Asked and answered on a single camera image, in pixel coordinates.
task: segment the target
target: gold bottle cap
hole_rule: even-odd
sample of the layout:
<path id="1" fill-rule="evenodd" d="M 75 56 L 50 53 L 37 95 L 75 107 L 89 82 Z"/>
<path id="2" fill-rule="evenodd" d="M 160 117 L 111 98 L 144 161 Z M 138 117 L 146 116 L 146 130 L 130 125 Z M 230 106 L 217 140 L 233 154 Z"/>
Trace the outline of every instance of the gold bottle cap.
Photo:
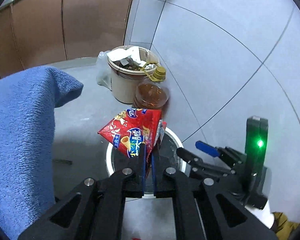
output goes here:
<path id="1" fill-rule="evenodd" d="M 164 81 L 166 79 L 166 69 L 163 66 L 157 66 L 153 77 L 158 79 L 158 81 Z"/>

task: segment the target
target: blue towel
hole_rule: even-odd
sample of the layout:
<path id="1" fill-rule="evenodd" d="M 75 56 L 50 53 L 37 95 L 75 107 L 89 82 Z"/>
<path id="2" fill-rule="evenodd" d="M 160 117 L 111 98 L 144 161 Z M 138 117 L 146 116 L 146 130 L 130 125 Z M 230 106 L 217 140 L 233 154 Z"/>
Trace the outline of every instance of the blue towel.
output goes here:
<path id="1" fill-rule="evenodd" d="M 80 96 L 82 88 L 48 66 L 0 80 L 0 227 L 11 240 L 54 204 L 54 108 Z"/>

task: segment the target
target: blue tab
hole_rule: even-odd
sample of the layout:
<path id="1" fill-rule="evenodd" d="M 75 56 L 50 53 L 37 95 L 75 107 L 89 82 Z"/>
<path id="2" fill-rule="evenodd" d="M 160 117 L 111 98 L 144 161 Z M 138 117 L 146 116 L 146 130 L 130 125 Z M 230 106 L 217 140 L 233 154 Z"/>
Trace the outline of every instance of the blue tab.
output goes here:
<path id="1" fill-rule="evenodd" d="M 200 150 L 204 153 L 207 153 L 212 157 L 219 157 L 220 156 L 220 153 L 218 152 L 218 150 L 215 147 L 212 147 L 211 145 L 209 145 L 207 143 L 204 143 L 202 141 L 197 141 L 195 143 L 195 147 L 198 150 Z"/>
<path id="2" fill-rule="evenodd" d="M 120 143 L 120 134 L 116 134 L 113 137 L 112 144 L 113 144 L 114 147 L 118 148 L 119 147 L 119 143 Z"/>
<path id="3" fill-rule="evenodd" d="M 136 109 L 135 108 L 127 109 L 127 113 L 128 113 L 128 116 L 130 116 L 131 118 L 137 118 L 137 114 L 136 114 Z"/>

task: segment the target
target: green led light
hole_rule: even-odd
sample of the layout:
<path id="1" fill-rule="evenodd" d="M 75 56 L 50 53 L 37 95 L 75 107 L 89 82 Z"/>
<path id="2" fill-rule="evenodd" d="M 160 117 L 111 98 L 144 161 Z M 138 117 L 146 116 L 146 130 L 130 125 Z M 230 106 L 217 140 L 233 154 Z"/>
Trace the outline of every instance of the green led light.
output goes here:
<path id="1" fill-rule="evenodd" d="M 263 140 L 258 140 L 257 145 L 261 148 L 264 145 Z"/>

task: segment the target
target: brown liquid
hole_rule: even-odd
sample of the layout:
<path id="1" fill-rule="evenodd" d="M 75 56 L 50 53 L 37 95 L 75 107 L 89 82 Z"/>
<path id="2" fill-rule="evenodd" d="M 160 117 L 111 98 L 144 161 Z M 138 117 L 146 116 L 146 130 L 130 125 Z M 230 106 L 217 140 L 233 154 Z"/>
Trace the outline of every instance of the brown liquid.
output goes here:
<path id="1" fill-rule="evenodd" d="M 161 109 L 167 102 L 166 93 L 156 85 L 142 84 L 136 91 L 134 108 Z"/>

